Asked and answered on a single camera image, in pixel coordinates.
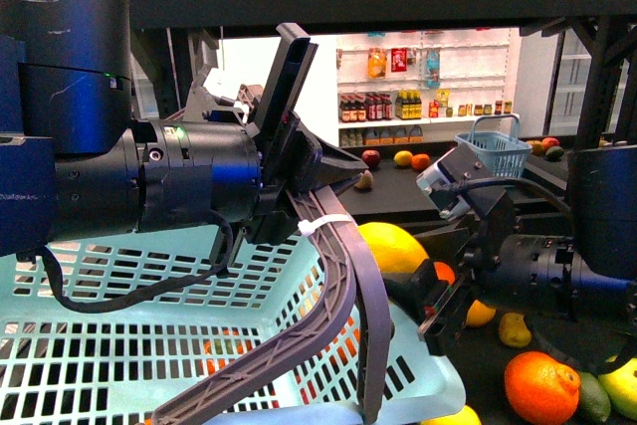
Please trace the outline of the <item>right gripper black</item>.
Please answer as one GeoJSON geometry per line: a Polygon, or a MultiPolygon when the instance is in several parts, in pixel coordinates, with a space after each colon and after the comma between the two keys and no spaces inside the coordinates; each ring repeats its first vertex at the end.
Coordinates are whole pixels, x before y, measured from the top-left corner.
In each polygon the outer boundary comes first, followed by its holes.
{"type": "Polygon", "coordinates": [[[472,230],[462,225],[412,236],[429,258],[413,273],[382,273],[383,285],[387,296],[416,322],[429,353],[443,356],[466,325],[476,299],[474,273],[498,265],[503,239],[486,226],[472,230]]]}

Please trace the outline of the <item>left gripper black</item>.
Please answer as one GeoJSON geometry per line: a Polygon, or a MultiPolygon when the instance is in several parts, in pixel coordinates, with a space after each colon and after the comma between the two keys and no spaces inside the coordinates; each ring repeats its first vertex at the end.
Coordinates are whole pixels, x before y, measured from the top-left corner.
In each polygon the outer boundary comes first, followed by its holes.
{"type": "Polygon", "coordinates": [[[364,162],[314,135],[294,108],[317,44],[296,23],[281,36],[264,92],[247,123],[213,109],[202,121],[138,120],[136,230],[150,233],[213,223],[246,224],[250,238],[275,244],[289,194],[353,185],[364,162]]]}

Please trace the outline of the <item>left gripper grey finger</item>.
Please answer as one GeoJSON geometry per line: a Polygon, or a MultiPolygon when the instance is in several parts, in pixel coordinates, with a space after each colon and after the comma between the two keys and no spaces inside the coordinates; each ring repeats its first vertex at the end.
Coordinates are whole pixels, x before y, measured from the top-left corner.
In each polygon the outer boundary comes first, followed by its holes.
{"type": "Polygon", "coordinates": [[[391,319],[381,276],[350,216],[311,235],[323,266],[323,290],[308,314],[273,338],[154,410],[155,424],[203,424],[314,357],[340,333],[361,299],[370,318],[360,328],[357,400],[366,424],[382,405],[391,319]]]}

